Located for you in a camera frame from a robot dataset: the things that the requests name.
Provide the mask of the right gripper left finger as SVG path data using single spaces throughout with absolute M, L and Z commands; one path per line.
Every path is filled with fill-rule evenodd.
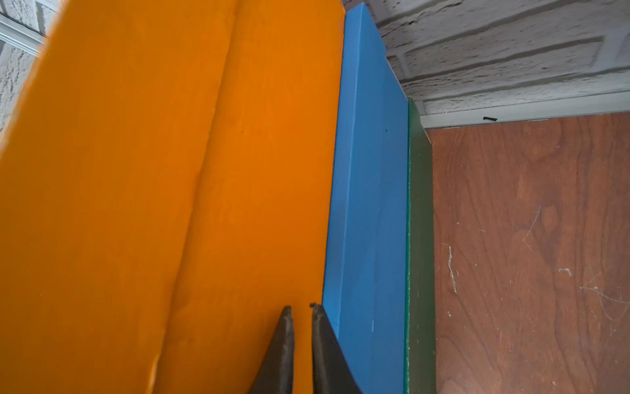
M 295 329 L 292 309 L 282 309 L 272 339 L 248 394 L 292 394 L 294 382 Z

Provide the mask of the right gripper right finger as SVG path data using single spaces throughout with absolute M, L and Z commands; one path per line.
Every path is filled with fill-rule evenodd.
M 361 394 L 322 305 L 312 303 L 313 392 Z

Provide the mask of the blue shoebox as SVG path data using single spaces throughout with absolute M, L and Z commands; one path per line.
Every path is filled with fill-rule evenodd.
M 409 105 L 368 8 L 346 13 L 323 305 L 365 393 L 404 390 Z

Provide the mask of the orange shoebox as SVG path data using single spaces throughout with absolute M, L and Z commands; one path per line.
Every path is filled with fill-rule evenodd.
M 313 391 L 346 10 L 70 1 L 1 139 L 1 390 Z

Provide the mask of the green shoebox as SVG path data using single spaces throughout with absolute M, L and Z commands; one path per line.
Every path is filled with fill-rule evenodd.
M 436 392 L 436 307 L 431 141 L 409 101 L 405 393 Z

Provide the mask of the left corner aluminium profile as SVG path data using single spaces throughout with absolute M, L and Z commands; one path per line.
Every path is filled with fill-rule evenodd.
M 40 57 L 45 37 L 27 26 L 1 14 L 1 41 L 34 56 Z

